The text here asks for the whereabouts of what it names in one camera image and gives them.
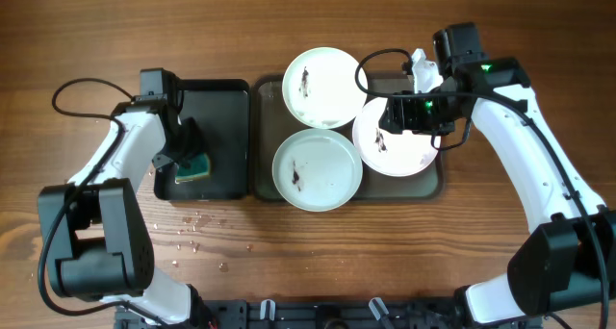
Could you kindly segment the green yellow sponge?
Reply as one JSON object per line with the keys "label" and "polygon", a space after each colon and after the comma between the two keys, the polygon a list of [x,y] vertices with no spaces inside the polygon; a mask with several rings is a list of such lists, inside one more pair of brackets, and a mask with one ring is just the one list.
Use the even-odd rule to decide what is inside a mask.
{"label": "green yellow sponge", "polygon": [[211,161],[206,153],[198,154],[179,165],[174,177],[176,183],[186,183],[206,178],[211,173]]}

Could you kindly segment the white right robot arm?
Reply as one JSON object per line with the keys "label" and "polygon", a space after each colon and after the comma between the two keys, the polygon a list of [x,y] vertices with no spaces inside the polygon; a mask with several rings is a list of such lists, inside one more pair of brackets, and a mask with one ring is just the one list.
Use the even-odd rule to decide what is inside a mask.
{"label": "white right robot arm", "polygon": [[615,213],[569,161],[526,72],[513,58],[490,58],[473,23],[438,31],[433,45],[442,83],[389,95],[380,127],[437,138],[464,119],[499,156],[529,229],[503,275],[462,289],[466,322],[496,325],[593,303],[607,308],[615,296]]}

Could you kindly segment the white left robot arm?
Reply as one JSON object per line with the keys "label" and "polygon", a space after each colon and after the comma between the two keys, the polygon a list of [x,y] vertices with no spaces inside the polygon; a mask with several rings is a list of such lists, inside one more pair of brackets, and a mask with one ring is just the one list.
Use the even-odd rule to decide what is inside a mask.
{"label": "white left robot arm", "polygon": [[64,316],[121,308],[157,328],[215,328],[197,290],[155,266],[136,194],[152,165],[188,165],[202,154],[193,119],[181,119],[181,80],[141,72],[141,94],[106,115],[110,130],[82,170],[38,195],[43,246],[38,292]]}

